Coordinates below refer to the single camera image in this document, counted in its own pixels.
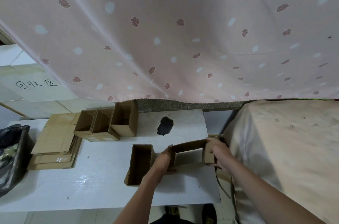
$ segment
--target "beige cloth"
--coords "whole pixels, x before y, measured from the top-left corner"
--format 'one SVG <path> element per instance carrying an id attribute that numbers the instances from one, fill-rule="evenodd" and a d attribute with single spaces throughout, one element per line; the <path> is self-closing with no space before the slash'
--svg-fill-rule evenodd
<path id="1" fill-rule="evenodd" d="M 246 104 L 224 132 L 245 166 L 326 223 L 339 223 L 339 102 Z M 234 181 L 242 224 L 265 223 Z"/>
<path id="2" fill-rule="evenodd" d="M 338 96 L 339 0 L 1 0 L 0 28 L 77 96 Z"/>

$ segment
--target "pink curtain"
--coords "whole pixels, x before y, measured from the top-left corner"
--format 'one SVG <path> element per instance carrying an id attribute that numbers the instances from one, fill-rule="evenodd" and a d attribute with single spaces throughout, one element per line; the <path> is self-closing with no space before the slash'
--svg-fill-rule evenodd
<path id="1" fill-rule="evenodd" d="M 82 98 L 339 94 L 339 0 L 0 2 L 0 28 Z"/>

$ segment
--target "table surface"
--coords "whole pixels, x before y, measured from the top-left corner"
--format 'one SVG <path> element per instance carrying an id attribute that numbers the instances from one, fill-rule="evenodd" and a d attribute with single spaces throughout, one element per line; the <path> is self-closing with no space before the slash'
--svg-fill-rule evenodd
<path id="1" fill-rule="evenodd" d="M 157 135 L 160 120 L 174 121 L 171 132 Z M 39 135 L 47 119 L 12 121 L 30 125 L 30 136 Z M 133 144 L 152 144 L 156 153 L 170 144 L 207 137 L 202 110 L 139 114 L 138 136 L 114 142 L 83 140 L 73 169 L 29 171 L 7 195 L 0 198 L 0 212 L 97 209 L 124 207 L 137 187 L 123 183 Z M 220 203 L 214 167 L 164 176 L 152 205 Z"/>

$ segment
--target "black stain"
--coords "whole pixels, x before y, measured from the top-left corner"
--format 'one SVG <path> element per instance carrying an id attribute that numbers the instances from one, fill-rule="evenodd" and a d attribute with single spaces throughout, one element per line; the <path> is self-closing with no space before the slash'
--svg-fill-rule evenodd
<path id="1" fill-rule="evenodd" d="M 160 121 L 157 134 L 161 136 L 168 134 L 171 131 L 173 124 L 174 124 L 173 120 L 165 116 Z"/>

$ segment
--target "shoe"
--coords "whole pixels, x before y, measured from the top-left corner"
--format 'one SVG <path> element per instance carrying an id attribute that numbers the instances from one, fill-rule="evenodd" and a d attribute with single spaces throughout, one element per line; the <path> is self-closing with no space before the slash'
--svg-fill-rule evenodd
<path id="1" fill-rule="evenodd" d="M 173 206 L 165 206 L 165 212 L 166 214 L 172 215 L 172 216 L 178 216 L 180 218 L 179 208 L 173 207 Z"/>
<path id="2" fill-rule="evenodd" d="M 202 208 L 201 216 L 203 224 L 217 224 L 217 213 L 213 204 L 205 204 Z"/>

